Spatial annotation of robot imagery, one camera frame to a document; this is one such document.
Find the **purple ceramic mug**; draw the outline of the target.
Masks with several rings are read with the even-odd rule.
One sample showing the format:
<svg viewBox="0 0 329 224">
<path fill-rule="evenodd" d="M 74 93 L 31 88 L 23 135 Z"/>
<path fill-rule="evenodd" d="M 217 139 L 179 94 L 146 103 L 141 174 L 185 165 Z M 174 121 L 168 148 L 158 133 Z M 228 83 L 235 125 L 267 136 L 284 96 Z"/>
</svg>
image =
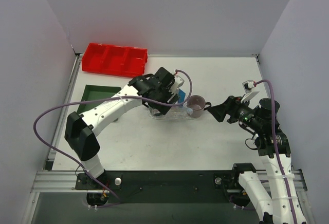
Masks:
<svg viewBox="0 0 329 224">
<path fill-rule="evenodd" d="M 212 106 L 211 102 L 207 102 L 199 95 L 192 95 L 187 100 L 187 107 L 193 109 L 193 114 L 190 115 L 193 118 L 199 118 L 209 106 Z"/>
</svg>

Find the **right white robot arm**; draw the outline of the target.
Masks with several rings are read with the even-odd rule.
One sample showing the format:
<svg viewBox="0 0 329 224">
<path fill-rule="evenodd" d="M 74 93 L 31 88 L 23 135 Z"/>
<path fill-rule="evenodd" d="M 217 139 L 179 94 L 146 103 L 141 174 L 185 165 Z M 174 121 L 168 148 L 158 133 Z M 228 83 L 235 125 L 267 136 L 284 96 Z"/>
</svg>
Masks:
<svg viewBox="0 0 329 224">
<path fill-rule="evenodd" d="M 217 122 L 223 122 L 229 116 L 228 123 L 238 123 L 240 128 L 252 134 L 270 190 L 265 190 L 251 167 L 236 169 L 235 180 L 249 197 L 260 223 L 306 223 L 294 185 L 288 138 L 277 121 L 279 103 L 263 98 L 252 109 L 241 99 L 229 96 L 224 103 L 209 106 L 207 111 Z"/>
</svg>

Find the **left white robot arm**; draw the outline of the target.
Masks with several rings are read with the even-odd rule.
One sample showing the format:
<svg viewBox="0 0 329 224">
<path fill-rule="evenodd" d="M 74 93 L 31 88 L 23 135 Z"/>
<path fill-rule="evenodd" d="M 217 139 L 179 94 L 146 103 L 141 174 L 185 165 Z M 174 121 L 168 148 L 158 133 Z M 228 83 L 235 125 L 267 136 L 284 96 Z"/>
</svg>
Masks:
<svg viewBox="0 0 329 224">
<path fill-rule="evenodd" d="M 64 138 L 89 172 L 87 183 L 92 188 L 99 189 L 105 184 L 97 136 L 109 124 L 143 103 L 165 115 L 178 101 L 178 90 L 183 84 L 181 77 L 161 67 L 155 74 L 131 79 L 113 100 L 104 101 L 81 114 L 73 112 L 68 115 Z"/>
</svg>

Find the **clear textured holder box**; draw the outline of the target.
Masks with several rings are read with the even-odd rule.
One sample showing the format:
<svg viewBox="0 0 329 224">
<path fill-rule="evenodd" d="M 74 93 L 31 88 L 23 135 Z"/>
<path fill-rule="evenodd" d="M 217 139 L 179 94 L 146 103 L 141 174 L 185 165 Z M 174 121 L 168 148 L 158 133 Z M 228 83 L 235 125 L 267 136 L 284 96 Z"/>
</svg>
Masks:
<svg viewBox="0 0 329 224">
<path fill-rule="evenodd" d="M 175 106 L 169 109 L 167 113 L 186 113 L 184 110 L 185 106 Z M 160 113 L 157 109 L 149 108 L 149 113 L 156 114 Z"/>
</svg>

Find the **blue toothpaste tube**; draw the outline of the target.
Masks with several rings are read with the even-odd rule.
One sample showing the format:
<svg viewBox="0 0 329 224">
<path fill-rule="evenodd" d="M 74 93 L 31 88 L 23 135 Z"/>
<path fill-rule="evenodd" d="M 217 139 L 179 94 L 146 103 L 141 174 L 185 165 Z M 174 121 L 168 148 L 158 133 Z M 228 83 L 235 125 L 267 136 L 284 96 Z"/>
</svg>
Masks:
<svg viewBox="0 0 329 224">
<path fill-rule="evenodd" d="M 178 98 L 177 103 L 183 103 L 184 100 L 185 100 L 185 97 L 186 97 L 186 93 L 183 90 L 179 89 L 178 90 L 178 97 L 179 98 Z"/>
</svg>

